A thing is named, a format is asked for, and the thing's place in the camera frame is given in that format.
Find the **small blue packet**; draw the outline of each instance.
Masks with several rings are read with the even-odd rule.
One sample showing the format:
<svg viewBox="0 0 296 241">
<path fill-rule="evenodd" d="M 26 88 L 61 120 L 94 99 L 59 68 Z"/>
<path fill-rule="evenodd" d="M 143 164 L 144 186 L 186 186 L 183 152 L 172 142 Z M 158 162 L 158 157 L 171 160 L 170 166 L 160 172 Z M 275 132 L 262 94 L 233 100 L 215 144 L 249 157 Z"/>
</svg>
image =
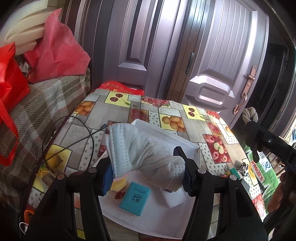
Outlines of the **small blue packet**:
<svg viewBox="0 0 296 241">
<path fill-rule="evenodd" d="M 148 187 L 131 182 L 119 208 L 134 215 L 141 216 L 149 194 L 150 189 Z"/>
</svg>

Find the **table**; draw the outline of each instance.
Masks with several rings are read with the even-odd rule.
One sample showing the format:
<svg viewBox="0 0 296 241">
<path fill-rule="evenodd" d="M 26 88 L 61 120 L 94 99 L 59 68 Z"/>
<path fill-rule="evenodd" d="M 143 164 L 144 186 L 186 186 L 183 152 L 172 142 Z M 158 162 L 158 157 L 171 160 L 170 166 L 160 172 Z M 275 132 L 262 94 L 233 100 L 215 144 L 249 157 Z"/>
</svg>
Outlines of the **table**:
<svg viewBox="0 0 296 241">
<path fill-rule="evenodd" d="M 131 123 L 137 118 L 171 131 L 200 146 L 202 154 L 200 167 L 207 169 L 213 175 L 226 177 L 230 169 L 239 168 L 242 162 L 246 162 L 251 168 L 242 147 L 218 113 L 182 105 L 174 101 L 104 89 L 96 89 L 75 109 L 47 147 L 48 156 L 89 135 L 83 124 L 73 117 L 78 117 L 92 133 L 100 129 L 103 124 Z M 89 138 L 61 152 L 55 160 L 52 160 L 52 167 L 43 164 L 37 170 L 36 175 L 33 173 L 33 185 L 30 187 L 28 199 L 24 200 L 27 210 L 23 216 L 24 221 L 29 222 L 28 213 L 34 213 L 56 175 L 62 172 L 70 175 L 76 171 L 85 171 L 89 163 L 92 166 L 96 162 L 106 150 L 104 134 L 104 131 L 100 131 L 94 135 L 92 159 L 90 156 L 93 147 L 91 138 Z M 250 172 L 250 175 L 244 179 L 250 186 L 249 195 L 258 211 L 264 212 L 261 190 L 254 173 Z M 80 205 L 75 205 L 76 226 L 78 236 L 83 238 L 84 232 L 79 208 Z M 209 238 L 215 236 L 218 213 L 219 194 L 215 194 Z M 106 223 L 112 240 L 131 241 L 145 237 L 107 218 Z"/>
</svg>

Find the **human hand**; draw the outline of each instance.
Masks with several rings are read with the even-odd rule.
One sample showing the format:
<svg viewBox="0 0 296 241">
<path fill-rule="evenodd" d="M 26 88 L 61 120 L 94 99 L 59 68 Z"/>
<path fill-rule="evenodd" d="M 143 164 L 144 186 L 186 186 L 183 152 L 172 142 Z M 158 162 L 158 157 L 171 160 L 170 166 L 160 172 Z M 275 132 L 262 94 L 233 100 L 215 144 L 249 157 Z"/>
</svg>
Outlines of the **human hand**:
<svg viewBox="0 0 296 241">
<path fill-rule="evenodd" d="M 286 178 L 286 172 L 284 172 L 280 176 L 281 183 L 277 186 L 274 194 L 271 197 L 270 202 L 267 205 L 267 211 L 271 213 L 274 210 L 277 210 L 281 205 L 281 200 L 283 198 L 284 192 L 283 192 L 283 184 Z M 289 201 L 293 204 L 296 204 L 296 190 L 292 190 L 289 195 Z"/>
</svg>

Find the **door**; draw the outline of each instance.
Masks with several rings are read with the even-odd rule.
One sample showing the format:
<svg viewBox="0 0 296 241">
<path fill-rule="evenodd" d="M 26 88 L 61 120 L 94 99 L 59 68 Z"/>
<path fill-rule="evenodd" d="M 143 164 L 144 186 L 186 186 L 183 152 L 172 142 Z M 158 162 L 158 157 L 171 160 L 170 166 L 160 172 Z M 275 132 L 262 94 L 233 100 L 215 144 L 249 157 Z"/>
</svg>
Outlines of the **door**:
<svg viewBox="0 0 296 241">
<path fill-rule="evenodd" d="M 104 82 L 116 80 L 161 97 L 167 85 L 188 0 L 115 0 Z"/>
<path fill-rule="evenodd" d="M 268 16 L 253 1 L 216 0 L 185 87 L 189 104 L 220 112 L 232 127 L 254 89 L 267 40 Z"/>
</svg>

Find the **white tray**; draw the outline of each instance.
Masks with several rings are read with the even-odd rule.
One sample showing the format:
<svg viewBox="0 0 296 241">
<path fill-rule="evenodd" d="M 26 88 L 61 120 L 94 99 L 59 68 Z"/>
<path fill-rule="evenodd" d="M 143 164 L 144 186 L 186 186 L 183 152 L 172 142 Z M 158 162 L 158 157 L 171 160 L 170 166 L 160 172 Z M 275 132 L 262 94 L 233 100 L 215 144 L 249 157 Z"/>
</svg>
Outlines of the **white tray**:
<svg viewBox="0 0 296 241">
<path fill-rule="evenodd" d="M 200 151 L 198 145 L 170 131 L 166 131 L 139 119 L 135 120 L 132 125 L 152 135 L 155 141 L 167 148 L 171 154 L 176 146 L 181 146 L 186 156 L 194 159 L 199 166 Z M 140 171 L 130 172 L 126 179 L 128 184 L 134 181 L 151 189 L 142 215 L 138 217 L 119 209 L 118 206 L 121 199 L 116 200 L 115 192 L 112 191 L 107 192 L 107 195 L 104 197 L 99 196 L 103 215 L 136 232 L 156 237 L 181 239 L 192 211 L 194 198 L 189 197 L 188 193 L 182 188 L 180 191 L 184 193 L 185 201 L 177 206 L 168 208 L 164 199 L 164 196 L 167 196 L 168 193 L 159 187 L 149 184 L 146 179 L 143 178 Z M 176 197 L 175 195 L 178 194 L 171 193 L 170 195 L 174 198 Z"/>
</svg>

